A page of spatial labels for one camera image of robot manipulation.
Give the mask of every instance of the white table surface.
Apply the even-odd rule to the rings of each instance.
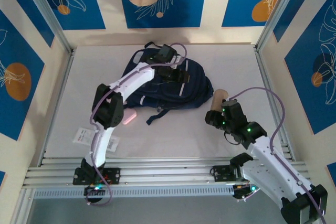
[[[85,46],[76,49],[45,157],[87,154],[88,146],[72,141],[80,127],[92,129],[89,118],[97,86],[117,81],[133,53],[141,48]],[[189,45],[187,49],[188,58],[203,66],[214,90],[225,89],[233,96],[249,87],[264,86],[252,45]],[[233,157],[244,152],[242,146],[227,143],[223,131],[205,123],[211,101],[198,109],[170,111],[150,126],[146,120],[157,114],[156,109],[137,109],[138,116],[132,122],[115,129],[113,134],[120,138],[120,143],[116,152],[107,152],[107,156]],[[265,91],[248,91],[238,102],[247,119],[258,122],[271,136],[276,126]],[[282,152],[278,138],[275,144]]]

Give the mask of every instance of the cardboard tube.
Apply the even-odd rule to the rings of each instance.
[[[221,104],[224,99],[227,99],[229,94],[224,89],[217,89],[211,104],[211,110],[222,112]]]

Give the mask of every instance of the orange circle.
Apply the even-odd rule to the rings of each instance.
[[[69,15],[70,14],[70,8],[66,5],[59,5],[57,7],[57,10],[59,11],[59,13],[61,13],[63,15]]]
[[[311,77],[311,83],[313,83],[313,85],[317,88],[322,85],[322,81],[323,81],[322,74],[318,72],[314,73]]]
[[[12,63],[5,70],[5,77],[8,78],[5,85],[10,97],[19,102],[26,100],[32,88],[29,69],[21,63]]]
[[[156,16],[157,16],[158,18],[162,18],[162,17],[163,17],[163,13],[162,13],[162,12],[158,12],[158,13],[156,14]]]
[[[278,0],[262,0],[255,5],[252,11],[252,19],[255,22],[265,22],[268,20],[271,11],[273,10]]]

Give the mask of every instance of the pink eraser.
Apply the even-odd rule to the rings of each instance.
[[[135,109],[124,109],[124,117],[122,118],[121,123],[123,125],[128,124],[131,122],[134,118],[136,118],[136,110]]]

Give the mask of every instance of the navy blue backpack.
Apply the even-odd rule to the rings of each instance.
[[[123,76],[137,66],[142,56],[159,52],[159,48],[147,47],[151,44],[154,43],[150,42],[144,49],[135,52]],[[214,89],[200,64],[186,58],[177,68],[188,72],[190,76],[188,83],[164,82],[160,76],[155,75],[153,80],[138,88],[127,98],[125,108],[149,106],[157,108],[158,111],[161,110],[158,115],[151,116],[146,121],[150,125],[155,119],[166,115],[169,110],[198,108],[212,97]]]

